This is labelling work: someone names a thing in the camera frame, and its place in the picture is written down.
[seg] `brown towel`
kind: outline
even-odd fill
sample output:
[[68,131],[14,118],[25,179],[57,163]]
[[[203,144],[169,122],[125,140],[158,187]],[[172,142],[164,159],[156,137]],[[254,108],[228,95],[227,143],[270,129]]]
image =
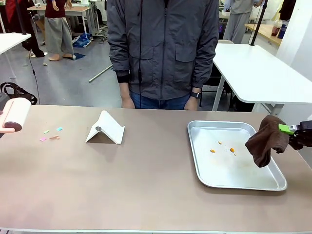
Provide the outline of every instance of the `brown towel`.
[[271,161],[271,149],[283,153],[288,145],[289,135],[278,129],[278,124],[285,124],[275,116],[266,116],[259,131],[245,144],[258,167],[265,167]]

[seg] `gray pants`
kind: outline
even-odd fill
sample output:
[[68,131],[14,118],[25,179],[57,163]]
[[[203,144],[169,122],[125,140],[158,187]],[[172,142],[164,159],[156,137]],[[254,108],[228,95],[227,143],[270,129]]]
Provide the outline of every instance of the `gray pants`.
[[74,54],[72,33],[66,18],[47,18],[44,20],[45,44],[49,53]]
[[251,12],[243,14],[230,14],[228,24],[224,32],[224,40],[230,40],[235,44],[240,44],[243,40],[246,27],[244,24],[248,23]]

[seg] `blue jeans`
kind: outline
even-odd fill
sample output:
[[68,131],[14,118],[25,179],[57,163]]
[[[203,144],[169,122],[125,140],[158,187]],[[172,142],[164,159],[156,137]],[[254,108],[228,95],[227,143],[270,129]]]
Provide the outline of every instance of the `blue jeans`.
[[141,106],[139,94],[130,91],[130,97],[135,104],[136,109],[184,110],[184,106],[190,98],[190,95],[170,100],[155,100],[141,96]]

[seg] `white folded stand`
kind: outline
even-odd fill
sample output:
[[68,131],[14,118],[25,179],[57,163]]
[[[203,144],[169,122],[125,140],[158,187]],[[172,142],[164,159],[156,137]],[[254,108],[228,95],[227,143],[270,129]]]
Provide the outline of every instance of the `white folded stand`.
[[86,139],[86,142],[88,142],[98,132],[103,132],[115,144],[120,145],[122,142],[124,130],[125,126],[121,127],[107,111],[102,111],[98,118],[98,121],[95,124],[93,124],[89,132],[89,135]]

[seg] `paper scrap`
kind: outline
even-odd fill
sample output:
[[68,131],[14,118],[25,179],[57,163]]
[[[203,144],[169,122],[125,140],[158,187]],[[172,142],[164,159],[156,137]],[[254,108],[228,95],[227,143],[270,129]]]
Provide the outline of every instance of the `paper scrap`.
[[54,140],[54,139],[59,140],[59,136],[53,136],[53,137],[50,137],[49,139],[50,140]]

